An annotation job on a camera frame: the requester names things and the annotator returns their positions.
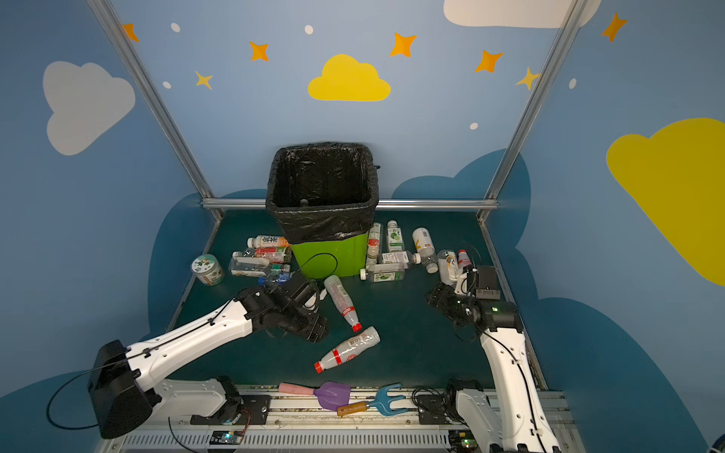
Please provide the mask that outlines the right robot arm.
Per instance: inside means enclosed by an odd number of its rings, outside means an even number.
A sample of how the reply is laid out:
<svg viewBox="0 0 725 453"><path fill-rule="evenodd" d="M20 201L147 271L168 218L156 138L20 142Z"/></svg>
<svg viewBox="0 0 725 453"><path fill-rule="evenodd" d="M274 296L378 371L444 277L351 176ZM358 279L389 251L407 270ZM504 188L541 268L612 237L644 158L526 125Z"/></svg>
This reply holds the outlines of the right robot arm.
<svg viewBox="0 0 725 453"><path fill-rule="evenodd" d="M494 379L498 410L473 386L452 387L456 414L483 452L560 452L561 446L542 408L526 349L517 306L505 300L481 300L456 294L440 283L429 304L457 327L478 334Z"/></svg>

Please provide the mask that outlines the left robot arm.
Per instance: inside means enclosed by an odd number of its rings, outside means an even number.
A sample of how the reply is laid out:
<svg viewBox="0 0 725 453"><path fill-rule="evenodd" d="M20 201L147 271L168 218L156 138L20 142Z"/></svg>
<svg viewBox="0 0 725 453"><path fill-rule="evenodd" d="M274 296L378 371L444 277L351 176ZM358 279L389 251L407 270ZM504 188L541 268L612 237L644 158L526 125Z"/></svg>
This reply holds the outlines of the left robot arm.
<svg viewBox="0 0 725 453"><path fill-rule="evenodd" d="M88 381L100 436L114 439L139 428L162 403L155 387L222 345L271 328L320 342L328 335L328 321L306 307L311 299L322 299L319 285L296 274L283 284L241 290L210 313L150 340L103 345Z"/></svg>

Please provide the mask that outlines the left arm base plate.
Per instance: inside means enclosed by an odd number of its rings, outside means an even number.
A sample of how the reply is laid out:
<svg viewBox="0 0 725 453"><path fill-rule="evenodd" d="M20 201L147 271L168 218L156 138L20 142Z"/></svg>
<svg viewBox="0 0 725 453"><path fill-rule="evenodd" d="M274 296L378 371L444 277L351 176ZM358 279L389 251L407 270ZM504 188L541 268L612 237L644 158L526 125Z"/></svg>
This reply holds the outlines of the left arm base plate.
<svg viewBox="0 0 725 453"><path fill-rule="evenodd" d="M265 425L270 405L271 396L267 394L233 396L210 416L193 415L190 423L193 426L228 425L245 427L247 425Z"/></svg>

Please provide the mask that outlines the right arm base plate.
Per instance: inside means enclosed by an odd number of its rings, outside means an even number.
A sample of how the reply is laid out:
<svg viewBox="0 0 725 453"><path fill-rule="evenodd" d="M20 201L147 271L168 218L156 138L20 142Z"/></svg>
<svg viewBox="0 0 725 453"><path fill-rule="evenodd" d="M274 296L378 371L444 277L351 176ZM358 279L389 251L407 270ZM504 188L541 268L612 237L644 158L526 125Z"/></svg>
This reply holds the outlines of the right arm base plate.
<svg viewBox="0 0 725 453"><path fill-rule="evenodd" d="M418 422L421 425L454 425L455 420L447 414L443 396L438 394L417 394L413 399Z"/></svg>

